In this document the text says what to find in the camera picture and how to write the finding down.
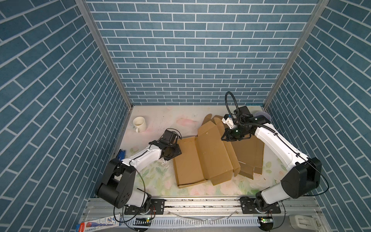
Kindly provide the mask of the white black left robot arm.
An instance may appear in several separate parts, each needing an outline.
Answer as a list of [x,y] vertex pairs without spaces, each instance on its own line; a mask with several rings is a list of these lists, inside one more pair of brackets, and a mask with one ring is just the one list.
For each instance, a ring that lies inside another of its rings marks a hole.
[[140,213],[147,212],[151,204],[151,195],[144,189],[134,188],[136,175],[159,159],[169,161],[181,155],[177,143],[181,138],[181,133],[177,129],[168,128],[159,139],[149,142],[148,147],[137,154],[122,160],[110,160],[101,182],[97,184],[95,194],[117,209],[134,206]]

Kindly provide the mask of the aluminium left corner post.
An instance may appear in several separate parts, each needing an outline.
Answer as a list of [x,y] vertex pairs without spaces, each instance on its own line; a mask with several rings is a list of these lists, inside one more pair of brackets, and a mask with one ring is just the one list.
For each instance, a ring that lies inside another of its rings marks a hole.
[[86,1],[83,1],[83,0],[76,0],[75,1],[76,4],[77,4],[77,7],[79,9],[79,11],[81,12],[82,14],[82,17],[83,19],[85,20],[90,32],[91,32],[91,35],[94,39],[94,41],[96,42],[97,46],[98,46],[98,49],[100,50],[101,52],[101,55],[110,71],[110,73],[112,74],[112,77],[115,81],[115,83],[117,84],[118,88],[119,88],[119,91],[124,99],[124,102],[127,104],[129,110],[131,110],[133,108],[132,106],[132,103],[129,99],[129,96],[128,94],[126,93],[125,91],[125,88],[123,86],[123,83],[120,79],[120,76],[117,72],[117,69],[113,63],[113,60],[109,54],[109,51],[108,49],[106,48],[106,45],[104,43],[104,40],[99,32],[99,29],[94,21],[94,18],[92,16],[92,13],[88,7],[88,4]]

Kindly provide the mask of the aluminium right corner post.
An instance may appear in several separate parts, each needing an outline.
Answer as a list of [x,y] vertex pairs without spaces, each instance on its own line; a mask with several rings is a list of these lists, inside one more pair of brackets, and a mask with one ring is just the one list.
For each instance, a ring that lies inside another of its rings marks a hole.
[[305,42],[309,38],[309,35],[311,34],[312,30],[314,29],[316,23],[318,22],[320,16],[324,12],[325,7],[328,5],[329,0],[319,0],[316,4],[316,6],[313,9],[312,14],[310,15],[308,22],[305,24],[297,42],[294,45],[294,48],[290,55],[288,56],[288,59],[286,63],[283,65],[283,68],[280,72],[280,74],[277,76],[277,79],[275,83],[272,86],[272,89],[270,90],[266,100],[264,101],[263,108],[267,109],[271,102],[273,101],[273,98],[275,94],[278,92],[280,86],[282,85],[283,81],[285,80],[289,70],[291,69],[294,61],[296,60],[297,56],[299,55],[301,49],[303,48]]

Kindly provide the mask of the white ceramic mug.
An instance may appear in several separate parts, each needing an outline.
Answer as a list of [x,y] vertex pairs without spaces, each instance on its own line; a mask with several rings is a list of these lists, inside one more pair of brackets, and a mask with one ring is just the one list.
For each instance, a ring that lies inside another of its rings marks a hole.
[[136,117],[132,123],[136,133],[141,133],[147,130],[147,123],[144,117]]

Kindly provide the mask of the brown cardboard box top sheet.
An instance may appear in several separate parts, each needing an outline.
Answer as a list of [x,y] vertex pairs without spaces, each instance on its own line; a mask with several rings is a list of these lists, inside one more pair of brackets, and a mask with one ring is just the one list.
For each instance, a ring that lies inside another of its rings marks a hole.
[[221,140],[225,126],[221,116],[207,115],[196,136],[178,141],[182,152],[173,159],[179,188],[211,181],[215,186],[239,174],[241,167],[231,142]]

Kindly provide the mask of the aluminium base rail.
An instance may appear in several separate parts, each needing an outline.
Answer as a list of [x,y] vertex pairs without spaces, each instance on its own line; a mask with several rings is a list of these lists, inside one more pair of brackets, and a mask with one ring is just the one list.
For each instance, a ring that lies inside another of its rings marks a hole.
[[[243,213],[240,196],[180,196],[163,197],[162,206],[156,207],[155,218],[159,217],[227,217],[227,216],[258,216],[258,213],[247,210]],[[323,215],[314,197],[301,197],[298,199],[285,200],[279,204],[280,214],[273,216]],[[111,216],[113,213],[121,213],[121,209],[114,207],[100,198],[90,198],[84,209],[81,222]]]

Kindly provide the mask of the brown cardboard box sheet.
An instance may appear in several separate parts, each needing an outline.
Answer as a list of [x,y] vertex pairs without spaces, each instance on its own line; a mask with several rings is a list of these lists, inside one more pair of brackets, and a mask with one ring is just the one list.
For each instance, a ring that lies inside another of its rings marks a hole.
[[241,167],[231,142],[221,140],[225,126],[221,116],[207,115],[196,136],[178,141],[182,152],[173,159],[179,188],[211,181],[215,186],[239,174]]
[[196,144],[205,179],[217,185],[237,175],[253,179],[254,174],[262,174],[264,143],[255,136],[222,141],[225,128],[221,116],[208,114],[198,129]]

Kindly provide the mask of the white plastic device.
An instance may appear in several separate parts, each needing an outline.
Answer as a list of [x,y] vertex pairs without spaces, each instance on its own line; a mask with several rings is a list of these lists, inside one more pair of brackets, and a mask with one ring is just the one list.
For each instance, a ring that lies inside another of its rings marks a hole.
[[290,215],[289,216],[290,225],[293,229],[305,229],[311,231],[317,231],[318,226],[316,220],[312,217],[303,215]]

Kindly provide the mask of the white red blue carton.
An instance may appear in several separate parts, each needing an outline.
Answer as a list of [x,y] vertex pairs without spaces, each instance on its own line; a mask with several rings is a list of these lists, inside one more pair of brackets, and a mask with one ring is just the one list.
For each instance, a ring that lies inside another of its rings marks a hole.
[[111,229],[118,227],[120,223],[117,221],[121,219],[120,214],[114,216],[103,217],[95,220],[85,221],[76,226],[76,232],[97,232],[104,229]]

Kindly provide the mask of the blue object at left wall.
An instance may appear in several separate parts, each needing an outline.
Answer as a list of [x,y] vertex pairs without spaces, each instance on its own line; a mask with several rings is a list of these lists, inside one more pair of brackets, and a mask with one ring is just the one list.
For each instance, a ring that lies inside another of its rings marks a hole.
[[118,153],[117,153],[117,159],[118,160],[123,160],[123,159],[125,159],[125,157],[126,157],[126,151],[125,150],[119,150],[118,151]]

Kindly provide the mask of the brown cardboard box lower sheet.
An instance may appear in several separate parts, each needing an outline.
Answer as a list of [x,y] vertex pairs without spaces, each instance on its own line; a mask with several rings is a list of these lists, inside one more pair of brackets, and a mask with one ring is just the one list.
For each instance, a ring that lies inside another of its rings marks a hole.
[[253,179],[254,174],[262,174],[264,143],[255,136],[222,141],[225,128],[221,116],[208,114],[198,129],[196,144],[205,179],[217,185],[237,175]]

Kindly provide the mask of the aluminium corner post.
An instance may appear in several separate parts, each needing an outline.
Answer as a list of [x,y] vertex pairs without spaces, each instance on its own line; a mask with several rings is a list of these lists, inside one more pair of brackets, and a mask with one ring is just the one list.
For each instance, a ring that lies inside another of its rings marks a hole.
[[305,42],[309,38],[309,35],[311,34],[312,30],[314,29],[316,23],[318,22],[320,16],[324,12],[325,7],[328,5],[329,0],[319,0],[316,4],[316,6],[313,9],[312,14],[310,15],[308,22],[305,24],[297,42],[294,45],[294,48],[290,55],[288,56],[288,59],[286,63],[283,65],[283,68],[280,72],[280,74],[277,76],[277,79],[275,83],[272,86],[272,89],[270,90],[266,100],[264,101],[263,108],[267,109],[271,102],[273,101],[273,98],[275,94],[278,92],[280,86],[282,85],[283,81],[285,80],[289,70],[291,69],[294,61],[296,60],[297,56],[299,55],[301,49],[303,48]]
[[123,83],[120,79],[120,76],[117,72],[117,69],[113,63],[113,60],[109,54],[109,51],[108,49],[106,48],[106,45],[104,43],[104,40],[99,32],[99,29],[94,21],[94,18],[92,16],[92,13],[88,7],[88,4],[86,1],[83,1],[83,0],[76,0],[75,1],[76,4],[77,4],[77,7],[79,9],[79,11],[81,12],[82,14],[82,17],[83,19],[85,20],[90,32],[91,32],[91,35],[94,39],[94,41],[96,42],[97,46],[98,46],[98,49],[100,50],[101,52],[101,55],[110,71],[110,73],[112,74],[112,77],[115,81],[115,83],[117,84],[118,88],[119,88],[119,91],[124,99],[124,102],[127,104],[129,110],[131,110],[133,108],[132,106],[132,103],[129,99],[129,96],[128,94],[126,93],[125,91],[125,88],[123,86]]

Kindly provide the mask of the lavender ceramic mug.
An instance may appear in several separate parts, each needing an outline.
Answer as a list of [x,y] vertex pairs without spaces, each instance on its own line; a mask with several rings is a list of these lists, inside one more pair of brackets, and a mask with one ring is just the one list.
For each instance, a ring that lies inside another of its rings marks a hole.
[[268,121],[271,121],[271,115],[269,115],[268,113],[264,111],[256,112],[255,117],[258,117],[258,116],[264,116]]

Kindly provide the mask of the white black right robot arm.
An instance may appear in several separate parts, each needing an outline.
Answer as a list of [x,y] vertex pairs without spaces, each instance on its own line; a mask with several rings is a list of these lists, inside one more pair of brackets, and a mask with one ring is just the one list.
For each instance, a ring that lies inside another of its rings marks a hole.
[[246,106],[228,112],[222,122],[227,126],[221,139],[237,142],[257,137],[283,163],[287,174],[282,180],[258,192],[254,199],[241,198],[245,208],[252,207],[255,213],[280,213],[278,203],[297,199],[320,185],[322,163],[318,158],[309,158],[286,140],[264,116],[254,117]]

